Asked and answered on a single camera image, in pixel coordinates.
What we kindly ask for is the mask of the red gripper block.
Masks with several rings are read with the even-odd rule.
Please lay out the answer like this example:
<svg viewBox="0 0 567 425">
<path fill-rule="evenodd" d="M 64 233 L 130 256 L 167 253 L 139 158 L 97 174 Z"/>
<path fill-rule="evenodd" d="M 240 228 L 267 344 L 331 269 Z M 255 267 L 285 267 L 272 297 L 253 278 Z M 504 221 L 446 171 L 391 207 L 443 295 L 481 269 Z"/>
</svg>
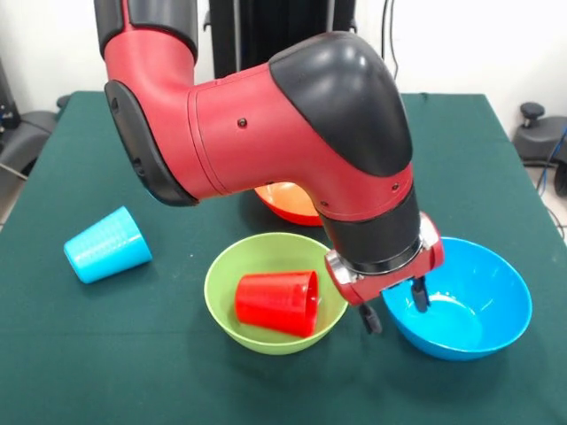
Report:
<svg viewBox="0 0 567 425">
<path fill-rule="evenodd" d="M 440 233 L 425 212 L 420 212 L 417 242 L 418 250 L 406 264 L 379 274 L 355 271 L 335 250 L 325 254 L 324 262 L 332 282 L 345 301 L 350 305 L 359 305 L 359 314 L 368 334 L 381 334 L 383 327 L 376 311 L 365 302 L 379 297 L 383 290 L 401 282 L 413 279 L 411 294 L 417 311 L 425 313 L 429 309 L 424 276 L 443 264 L 445 253 Z"/>
</svg>

